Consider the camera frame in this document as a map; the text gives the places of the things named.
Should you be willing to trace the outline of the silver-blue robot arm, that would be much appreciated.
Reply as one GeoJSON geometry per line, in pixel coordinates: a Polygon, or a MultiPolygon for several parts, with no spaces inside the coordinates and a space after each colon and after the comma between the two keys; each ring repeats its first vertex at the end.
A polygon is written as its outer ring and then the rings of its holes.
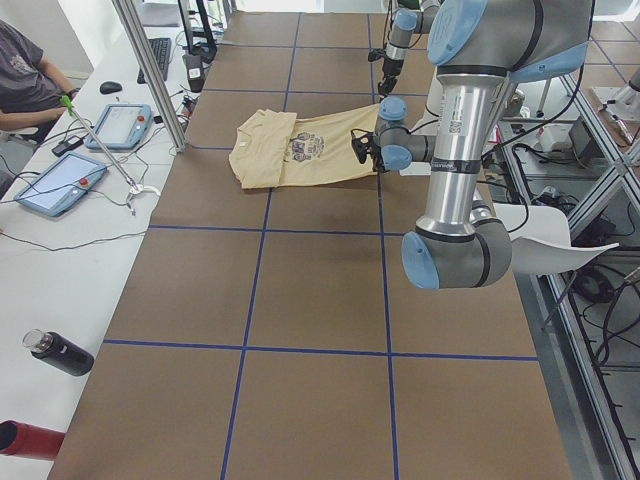
{"type": "Polygon", "coordinates": [[[393,17],[383,60],[382,102],[370,156],[381,172],[430,166],[424,214],[402,240],[402,263],[422,289],[474,288],[508,270],[504,224],[477,190],[488,137],[518,84],[571,73],[585,60],[591,1],[443,1],[393,17]],[[442,88],[434,137],[405,126],[405,102],[392,92],[415,34],[442,88]]]}
{"type": "Polygon", "coordinates": [[[428,34],[443,1],[387,1],[382,46],[372,49],[368,61],[383,61],[377,84],[381,98],[389,96],[401,74],[406,55],[428,34]]]}

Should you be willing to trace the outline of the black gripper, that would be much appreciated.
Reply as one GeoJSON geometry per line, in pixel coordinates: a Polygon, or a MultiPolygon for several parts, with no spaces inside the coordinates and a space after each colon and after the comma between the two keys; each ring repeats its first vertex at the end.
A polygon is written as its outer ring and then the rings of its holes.
{"type": "Polygon", "coordinates": [[[387,98],[393,92],[402,68],[402,60],[384,59],[382,68],[383,76],[377,84],[378,95],[381,99],[387,98]]]}
{"type": "Polygon", "coordinates": [[[385,170],[381,147],[376,143],[373,134],[367,134],[363,140],[366,154],[371,158],[374,170],[385,170]]]}

